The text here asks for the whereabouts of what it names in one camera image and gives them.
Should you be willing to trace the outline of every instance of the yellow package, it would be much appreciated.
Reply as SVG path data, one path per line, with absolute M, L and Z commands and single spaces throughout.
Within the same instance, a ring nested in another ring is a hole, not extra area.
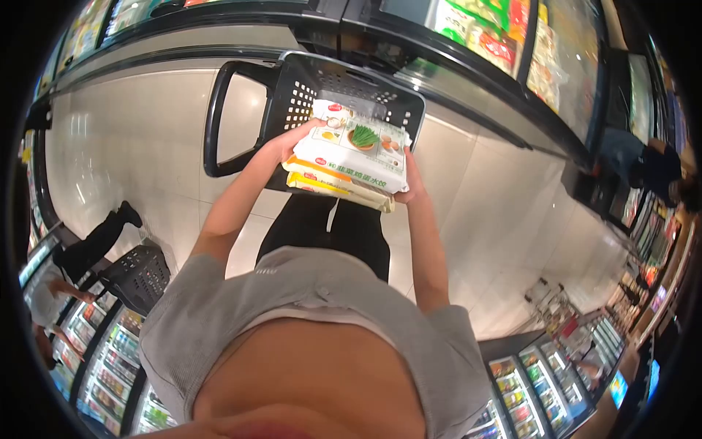
M 352 194 L 347 190 L 335 188 L 334 186 L 322 183 L 321 181 L 312 180 L 311 178 L 307 178 L 298 172 L 288 173 L 287 183 L 290 188 L 304 189 L 309 190 L 310 192 L 316 192 L 318 194 L 346 199 L 347 201 L 379 210 L 385 214 L 395 210 L 395 201 L 393 199 L 389 199 L 387 204 L 378 203 L 373 200 L 363 198 L 359 195 Z
M 387 206 L 394 204 L 395 198 L 389 192 L 356 181 L 344 172 L 333 171 L 316 163 L 300 160 L 295 155 L 283 163 L 283 168 L 286 171 L 297 172 L 310 180 L 320 181 L 375 203 Z

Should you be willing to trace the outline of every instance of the hand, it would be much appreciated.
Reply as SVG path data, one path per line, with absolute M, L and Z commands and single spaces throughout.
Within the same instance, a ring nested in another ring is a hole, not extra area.
M 95 301 L 95 296 L 89 293 L 88 291 L 85 291 L 85 294 L 83 294 L 82 298 L 83 302 L 85 303 L 92 303 Z
M 408 192 L 397 192 L 395 201 L 402 204 L 409 204 L 411 201 L 428 196 L 427 190 L 424 188 L 422 176 L 419 174 L 417 162 L 414 161 L 414 156 L 409 151 L 409 146 L 404 147 L 405 162 L 407 163 L 407 185 Z
M 277 136 L 266 142 L 263 148 L 271 150 L 275 157 L 279 157 L 279 162 L 285 162 L 293 155 L 293 148 L 302 140 L 310 130 L 316 126 L 326 126 L 326 122 L 317 118 L 291 129 L 290 131 Z

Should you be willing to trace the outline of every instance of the black shoe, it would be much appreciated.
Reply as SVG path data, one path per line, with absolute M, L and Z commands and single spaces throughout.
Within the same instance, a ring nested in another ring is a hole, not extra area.
M 144 223 L 136 210 L 127 201 L 123 201 L 117 213 L 124 216 L 127 223 L 132 223 L 136 228 L 140 228 Z

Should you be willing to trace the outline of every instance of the basket handle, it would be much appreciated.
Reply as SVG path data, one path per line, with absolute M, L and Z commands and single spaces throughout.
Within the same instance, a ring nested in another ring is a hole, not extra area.
M 253 148 L 225 162 L 218 163 L 217 140 L 222 119 L 222 109 L 224 108 L 224 99 L 227 97 L 229 82 L 232 79 L 232 75 L 235 73 L 265 86 L 266 104 L 263 111 L 263 119 L 261 120 L 261 128 L 258 132 L 258 139 L 256 139 Z M 205 119 L 203 165 L 207 175 L 210 177 L 222 177 L 240 172 L 248 164 L 256 151 L 263 146 L 263 133 L 279 75 L 279 67 L 264 67 L 258 64 L 247 63 L 246 61 L 229 61 L 219 69 L 217 77 L 215 78 L 214 87 L 212 88 L 212 94 L 210 95 L 210 102 L 207 107 L 207 116 Z

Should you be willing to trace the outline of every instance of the grey top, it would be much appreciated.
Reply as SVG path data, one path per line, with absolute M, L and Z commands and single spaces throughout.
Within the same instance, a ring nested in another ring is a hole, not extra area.
M 141 363 L 179 423 L 227 345 L 256 317 L 285 306 L 339 307 L 377 325 L 404 357 L 417 388 L 427 438 L 460 438 L 490 398 L 487 370 L 468 312 L 449 305 L 424 316 L 358 260 L 333 250 L 283 247 L 255 270 L 224 280 L 225 267 L 193 256 L 149 313 Z

